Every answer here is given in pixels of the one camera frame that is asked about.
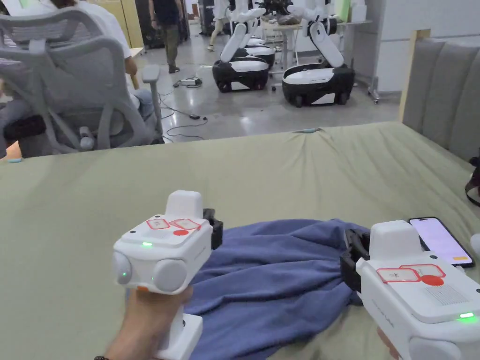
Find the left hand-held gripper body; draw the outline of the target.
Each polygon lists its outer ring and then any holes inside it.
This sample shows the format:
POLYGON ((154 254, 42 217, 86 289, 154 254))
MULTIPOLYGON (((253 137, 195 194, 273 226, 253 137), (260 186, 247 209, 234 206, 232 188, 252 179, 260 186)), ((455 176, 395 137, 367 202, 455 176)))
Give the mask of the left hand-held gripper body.
MULTIPOLYGON (((204 209, 198 192, 171 193, 164 214, 129 230, 113 247, 115 280, 125 287, 126 305, 135 290, 183 292, 222 243, 223 223, 204 209)), ((182 305, 151 360, 187 360, 203 331, 203 319, 182 305)))

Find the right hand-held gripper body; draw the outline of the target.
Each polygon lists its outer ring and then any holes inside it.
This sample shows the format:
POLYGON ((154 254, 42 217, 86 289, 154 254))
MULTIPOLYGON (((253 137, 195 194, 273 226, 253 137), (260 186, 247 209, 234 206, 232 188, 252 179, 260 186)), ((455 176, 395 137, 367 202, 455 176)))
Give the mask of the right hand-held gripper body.
POLYGON ((440 220, 378 223, 370 260, 340 258, 343 281, 401 360, 477 360, 480 286, 474 260, 440 220))

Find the person's right hand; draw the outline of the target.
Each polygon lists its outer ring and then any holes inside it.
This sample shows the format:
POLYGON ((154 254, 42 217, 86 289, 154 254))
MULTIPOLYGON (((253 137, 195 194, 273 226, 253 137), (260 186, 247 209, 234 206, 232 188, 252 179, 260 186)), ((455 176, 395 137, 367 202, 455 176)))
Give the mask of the person's right hand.
POLYGON ((377 334, 378 334, 379 338, 382 340, 382 342, 384 343, 384 345, 388 348, 390 356, 394 360, 397 360, 398 359, 398 353, 396 351, 396 348, 393 346, 391 341, 389 341, 387 336, 382 332, 382 330, 379 327, 377 327, 377 334))

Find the person's left hand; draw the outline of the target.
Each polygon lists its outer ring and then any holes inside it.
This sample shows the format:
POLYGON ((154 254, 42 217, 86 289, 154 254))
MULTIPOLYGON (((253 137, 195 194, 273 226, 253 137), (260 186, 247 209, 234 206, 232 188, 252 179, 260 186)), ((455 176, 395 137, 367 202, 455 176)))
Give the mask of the person's left hand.
POLYGON ((120 330, 97 360, 151 360, 179 308, 193 294, 188 286, 177 295, 131 292, 120 330))

